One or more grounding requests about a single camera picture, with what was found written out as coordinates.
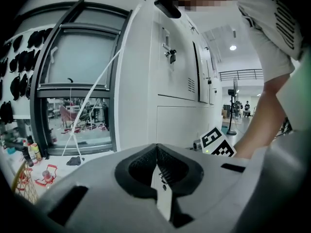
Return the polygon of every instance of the standing fan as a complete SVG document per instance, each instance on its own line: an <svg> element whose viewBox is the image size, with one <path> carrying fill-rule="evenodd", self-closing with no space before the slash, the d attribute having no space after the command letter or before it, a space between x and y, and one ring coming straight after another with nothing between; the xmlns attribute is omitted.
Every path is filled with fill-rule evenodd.
<svg viewBox="0 0 311 233"><path fill-rule="evenodd" d="M238 80L236 77L233 79L233 89L228 90L228 95L231 96L231 108L230 108L230 124L229 124L229 129L227 134L229 135L236 135L237 133L234 130L231 130L231 121L232 121L232 109L236 101L238 101Z"/></svg>

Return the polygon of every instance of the orange basket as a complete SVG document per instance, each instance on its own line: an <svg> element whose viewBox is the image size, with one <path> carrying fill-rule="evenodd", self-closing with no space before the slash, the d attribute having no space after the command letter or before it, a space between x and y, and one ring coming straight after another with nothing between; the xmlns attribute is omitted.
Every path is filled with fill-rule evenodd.
<svg viewBox="0 0 311 233"><path fill-rule="evenodd" d="M24 197L32 204L35 204L38 199L37 191L31 178L32 168L29 168L26 161L20 166L14 177L12 184L12 192Z"/></svg>

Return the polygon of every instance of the black slot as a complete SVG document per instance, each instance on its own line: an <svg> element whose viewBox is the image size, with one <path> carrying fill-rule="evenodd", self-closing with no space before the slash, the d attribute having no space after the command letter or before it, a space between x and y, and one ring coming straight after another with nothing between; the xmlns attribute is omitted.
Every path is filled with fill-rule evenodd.
<svg viewBox="0 0 311 233"><path fill-rule="evenodd" d="M199 73L199 62L198 62L198 55L196 53L195 43L193 42L194 54L195 54L195 61L196 61L196 73L198 77L198 101L200 101L200 73Z"/></svg>
<svg viewBox="0 0 311 233"><path fill-rule="evenodd" d="M225 169L228 169L231 171L235 171L235 172L239 172L239 173L243 173L245 170L245 168L242 166L236 166L236 165L232 165L232 164L228 164L228 163L223 164L222 168L225 168Z"/></svg>
<svg viewBox="0 0 311 233"><path fill-rule="evenodd" d="M88 188L85 186L75 186L48 214L49 218L64 226L87 191Z"/></svg>

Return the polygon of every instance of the glass pane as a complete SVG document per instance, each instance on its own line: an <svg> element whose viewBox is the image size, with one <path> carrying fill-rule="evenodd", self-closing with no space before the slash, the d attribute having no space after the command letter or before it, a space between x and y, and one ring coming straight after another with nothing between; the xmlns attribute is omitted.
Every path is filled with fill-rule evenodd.
<svg viewBox="0 0 311 233"><path fill-rule="evenodd" d="M45 63L45 83L94 84L113 57L115 40L113 34L62 32L49 53L51 61ZM107 84L108 71L99 84Z"/></svg>
<svg viewBox="0 0 311 233"><path fill-rule="evenodd" d="M74 22L98 24L121 30L125 17L118 16L115 13L86 9L81 12Z"/></svg>
<svg viewBox="0 0 311 233"><path fill-rule="evenodd" d="M84 98L51 98L48 101L49 129L55 147L64 147ZM75 135L80 147L111 143L108 120L109 100L90 98L81 114ZM75 147L73 139L68 147Z"/></svg>
<svg viewBox="0 0 311 233"><path fill-rule="evenodd" d="M67 10L50 11L27 18L23 20L14 35L40 26L56 24L66 11Z"/></svg>

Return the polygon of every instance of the cabinet door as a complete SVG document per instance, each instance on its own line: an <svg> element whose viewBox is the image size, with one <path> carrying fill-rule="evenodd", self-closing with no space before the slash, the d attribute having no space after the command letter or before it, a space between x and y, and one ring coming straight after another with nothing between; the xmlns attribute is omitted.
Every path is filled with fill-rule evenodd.
<svg viewBox="0 0 311 233"><path fill-rule="evenodd" d="M213 105L215 103L215 88L213 87L213 65L209 50L206 50L205 57L208 69L208 80L207 80L208 96L209 96L208 100L209 104Z"/></svg>
<svg viewBox="0 0 311 233"><path fill-rule="evenodd" d="M176 50L176 61L170 63L167 48ZM193 42L189 29L180 19L172 20L160 13L158 94L187 100L198 99L198 77Z"/></svg>
<svg viewBox="0 0 311 233"><path fill-rule="evenodd" d="M200 102L209 103L209 87L208 87L208 79L209 79L209 71L207 67L207 58L206 52L207 50L204 48L202 44L199 45L199 55L198 55L198 63L199 63L199 73L200 73Z"/></svg>

